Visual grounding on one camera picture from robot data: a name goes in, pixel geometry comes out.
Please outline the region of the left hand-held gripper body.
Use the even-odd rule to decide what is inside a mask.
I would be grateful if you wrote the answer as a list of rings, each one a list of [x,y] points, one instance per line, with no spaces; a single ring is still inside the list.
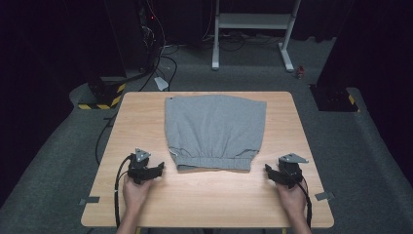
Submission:
[[[141,150],[139,148],[135,149],[135,153],[131,156],[131,161],[128,168],[128,176],[136,184],[143,184],[145,181],[149,180],[146,175],[150,171],[155,171],[153,168],[148,168],[150,153]]]

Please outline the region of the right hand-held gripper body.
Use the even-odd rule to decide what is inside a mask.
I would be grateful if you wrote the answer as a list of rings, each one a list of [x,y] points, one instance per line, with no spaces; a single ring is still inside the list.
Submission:
[[[282,174],[284,185],[289,188],[303,180],[302,170],[299,164],[308,164],[309,161],[295,153],[289,153],[279,158],[279,172]]]

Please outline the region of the grey shorts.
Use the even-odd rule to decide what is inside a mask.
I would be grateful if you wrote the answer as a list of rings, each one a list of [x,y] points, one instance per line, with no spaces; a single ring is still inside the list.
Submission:
[[[168,97],[165,133],[180,171],[249,171],[261,149],[267,103],[243,97]]]

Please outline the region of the person's left hand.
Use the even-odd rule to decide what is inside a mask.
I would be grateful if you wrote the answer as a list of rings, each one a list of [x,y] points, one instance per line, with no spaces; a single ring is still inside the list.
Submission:
[[[136,184],[127,175],[124,177],[123,197],[128,213],[137,214],[143,206],[153,180],[147,180],[143,184]]]

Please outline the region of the person's right hand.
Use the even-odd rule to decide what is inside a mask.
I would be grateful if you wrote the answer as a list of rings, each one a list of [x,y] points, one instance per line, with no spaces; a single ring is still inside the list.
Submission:
[[[289,188],[287,185],[277,184],[282,207],[289,217],[304,217],[306,196],[299,185]]]

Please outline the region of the grey tape strip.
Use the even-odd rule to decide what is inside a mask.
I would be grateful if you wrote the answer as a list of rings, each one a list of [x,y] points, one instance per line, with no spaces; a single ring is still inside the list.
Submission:
[[[335,195],[333,192],[324,191],[324,192],[316,194],[315,197],[318,201],[321,201],[321,200],[331,200],[335,197]]]
[[[81,198],[79,201],[79,206],[86,206],[87,204],[94,204],[99,203],[100,197],[98,196],[90,196],[87,198]]]

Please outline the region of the black yellow striped stand base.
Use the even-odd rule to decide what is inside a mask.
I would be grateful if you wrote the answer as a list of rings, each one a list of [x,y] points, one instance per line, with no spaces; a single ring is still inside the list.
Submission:
[[[111,109],[119,103],[126,84],[97,78],[87,83],[77,105],[80,109]]]

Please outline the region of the black stand base yellow mark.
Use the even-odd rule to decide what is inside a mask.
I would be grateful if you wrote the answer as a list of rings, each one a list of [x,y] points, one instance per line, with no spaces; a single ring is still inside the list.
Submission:
[[[311,85],[310,91],[319,111],[359,112],[354,97],[346,90]]]

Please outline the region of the white metal stand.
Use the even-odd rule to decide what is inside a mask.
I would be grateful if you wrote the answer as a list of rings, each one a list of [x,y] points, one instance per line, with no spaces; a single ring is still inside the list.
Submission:
[[[211,68],[219,69],[219,30],[220,29],[273,29],[284,30],[283,41],[279,42],[279,50],[282,56],[285,70],[293,72],[293,63],[287,51],[290,36],[297,18],[298,10],[302,0],[294,0],[290,14],[239,14],[221,13],[220,0],[215,0],[214,34],[211,58]]]

